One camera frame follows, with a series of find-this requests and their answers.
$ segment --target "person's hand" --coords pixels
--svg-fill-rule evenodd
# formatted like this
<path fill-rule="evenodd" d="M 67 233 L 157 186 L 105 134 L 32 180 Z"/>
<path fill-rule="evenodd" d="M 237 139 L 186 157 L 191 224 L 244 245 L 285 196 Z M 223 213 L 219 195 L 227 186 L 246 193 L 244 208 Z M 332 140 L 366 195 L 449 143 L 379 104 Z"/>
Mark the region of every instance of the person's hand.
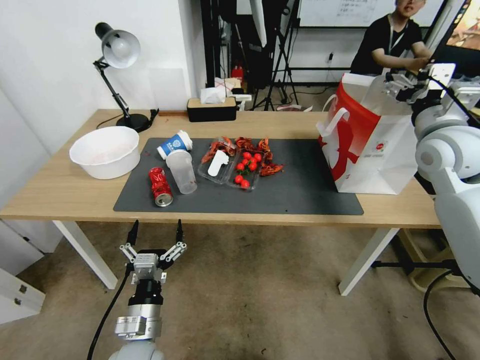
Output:
<path fill-rule="evenodd" d="M 410 59 L 409 64 L 407 64 L 406 68 L 410 71 L 418 71 L 426 67 L 429 62 L 430 59 L 428 57 L 417 57 L 414 59 Z"/>

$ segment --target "person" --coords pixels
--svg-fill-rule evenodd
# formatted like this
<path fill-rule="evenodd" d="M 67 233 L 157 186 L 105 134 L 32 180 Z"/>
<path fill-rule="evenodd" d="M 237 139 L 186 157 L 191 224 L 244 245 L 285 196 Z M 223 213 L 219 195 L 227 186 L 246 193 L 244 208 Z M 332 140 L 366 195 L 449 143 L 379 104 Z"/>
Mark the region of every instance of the person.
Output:
<path fill-rule="evenodd" d="M 425 3 L 426 0 L 396 0 L 395 11 L 374 21 L 366 30 L 351 72 L 377 76 L 384 68 L 411 71 L 424 68 L 432 53 L 423 42 L 419 25 L 410 17 Z M 415 58 L 400 57 L 410 49 Z"/>

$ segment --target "screen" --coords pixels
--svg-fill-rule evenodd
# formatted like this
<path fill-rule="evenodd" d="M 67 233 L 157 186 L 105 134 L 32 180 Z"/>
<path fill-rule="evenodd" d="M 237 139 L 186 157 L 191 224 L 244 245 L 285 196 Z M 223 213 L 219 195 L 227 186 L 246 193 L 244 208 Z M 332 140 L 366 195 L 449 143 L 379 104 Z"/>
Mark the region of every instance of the screen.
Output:
<path fill-rule="evenodd" d="M 466 1 L 454 24 L 446 45 L 480 51 L 480 0 Z"/>

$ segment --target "table leg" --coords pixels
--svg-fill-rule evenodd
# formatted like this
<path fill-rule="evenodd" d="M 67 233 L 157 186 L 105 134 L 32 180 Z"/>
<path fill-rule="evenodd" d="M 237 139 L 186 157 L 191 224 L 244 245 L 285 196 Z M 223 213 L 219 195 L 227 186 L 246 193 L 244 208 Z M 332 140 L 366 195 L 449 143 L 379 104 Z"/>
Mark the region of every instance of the table leg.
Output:
<path fill-rule="evenodd" d="M 354 286 L 360 281 L 372 263 L 378 258 L 382 251 L 390 243 L 390 240 L 397 234 L 398 228 L 379 228 L 365 246 L 355 263 L 348 270 L 346 276 L 338 285 L 340 294 L 347 296 Z"/>
<path fill-rule="evenodd" d="M 117 278 L 77 223 L 75 221 L 59 220 L 54 220 L 53 223 L 105 286 L 111 290 L 115 289 Z"/>

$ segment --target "tissue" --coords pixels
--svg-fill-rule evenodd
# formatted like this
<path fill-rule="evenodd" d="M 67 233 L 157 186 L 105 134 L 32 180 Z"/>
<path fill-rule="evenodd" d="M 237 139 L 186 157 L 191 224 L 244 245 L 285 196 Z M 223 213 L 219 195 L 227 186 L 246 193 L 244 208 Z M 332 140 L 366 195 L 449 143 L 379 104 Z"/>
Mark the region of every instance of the tissue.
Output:
<path fill-rule="evenodd" d="M 225 97 L 225 88 L 207 87 L 200 92 L 200 102 L 202 104 L 223 104 Z"/>

